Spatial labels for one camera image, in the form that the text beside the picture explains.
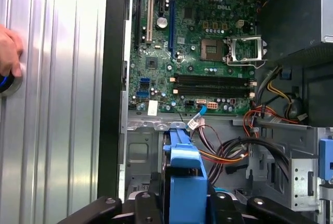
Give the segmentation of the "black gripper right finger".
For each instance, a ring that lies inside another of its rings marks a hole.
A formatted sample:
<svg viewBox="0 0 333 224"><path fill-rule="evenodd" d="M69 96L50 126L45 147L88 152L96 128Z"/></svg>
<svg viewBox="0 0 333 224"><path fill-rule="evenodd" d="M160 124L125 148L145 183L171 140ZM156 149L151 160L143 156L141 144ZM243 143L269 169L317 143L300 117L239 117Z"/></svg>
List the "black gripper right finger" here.
<svg viewBox="0 0 333 224"><path fill-rule="evenodd" d="M242 204L223 192L209 196L209 223L311 223L311 220L267 197L254 196Z"/></svg>

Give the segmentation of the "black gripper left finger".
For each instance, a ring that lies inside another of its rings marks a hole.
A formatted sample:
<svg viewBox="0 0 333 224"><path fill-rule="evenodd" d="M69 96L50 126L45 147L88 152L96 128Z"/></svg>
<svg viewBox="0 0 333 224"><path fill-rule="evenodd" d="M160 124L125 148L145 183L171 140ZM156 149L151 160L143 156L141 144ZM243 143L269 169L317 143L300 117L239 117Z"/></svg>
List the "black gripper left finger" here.
<svg viewBox="0 0 333 224"><path fill-rule="evenodd" d="M133 200L103 196L61 220L75 223L160 223L158 198L151 192L138 192Z"/></svg>

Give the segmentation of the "bare person hand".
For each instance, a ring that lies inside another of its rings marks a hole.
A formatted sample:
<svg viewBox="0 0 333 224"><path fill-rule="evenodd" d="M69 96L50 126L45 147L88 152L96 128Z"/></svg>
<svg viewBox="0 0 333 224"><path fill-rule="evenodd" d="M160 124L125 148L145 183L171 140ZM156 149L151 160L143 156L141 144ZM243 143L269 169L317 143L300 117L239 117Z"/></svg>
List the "bare person hand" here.
<svg viewBox="0 0 333 224"><path fill-rule="evenodd" d="M23 44L19 35L1 25L1 75L8 76L11 72L14 77L21 77L20 55L23 52Z"/></svg>

